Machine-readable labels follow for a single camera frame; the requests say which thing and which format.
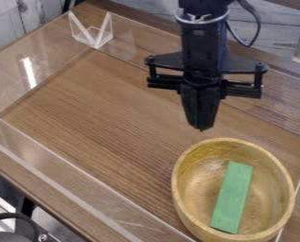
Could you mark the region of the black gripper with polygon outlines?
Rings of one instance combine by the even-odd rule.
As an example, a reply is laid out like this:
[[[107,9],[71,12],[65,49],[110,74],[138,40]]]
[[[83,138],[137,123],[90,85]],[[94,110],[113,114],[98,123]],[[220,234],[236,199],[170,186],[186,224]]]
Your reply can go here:
[[[221,98],[228,95],[260,98],[263,95],[267,64],[229,52],[226,18],[228,13],[209,20],[177,16],[181,50],[145,59],[150,69],[149,87],[181,92],[188,122],[200,130],[214,126],[220,93]],[[196,90],[201,90],[198,122]]]

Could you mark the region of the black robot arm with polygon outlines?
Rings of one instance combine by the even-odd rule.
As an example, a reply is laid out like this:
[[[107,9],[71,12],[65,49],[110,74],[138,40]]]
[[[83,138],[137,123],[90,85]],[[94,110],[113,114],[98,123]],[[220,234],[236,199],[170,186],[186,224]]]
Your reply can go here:
[[[145,59],[149,86],[177,91],[188,122],[198,130],[214,126],[220,101],[228,96],[263,95],[267,64],[229,53],[226,36],[233,30],[228,16],[234,2],[251,14],[257,13],[246,0],[178,0],[174,18],[181,50]]]

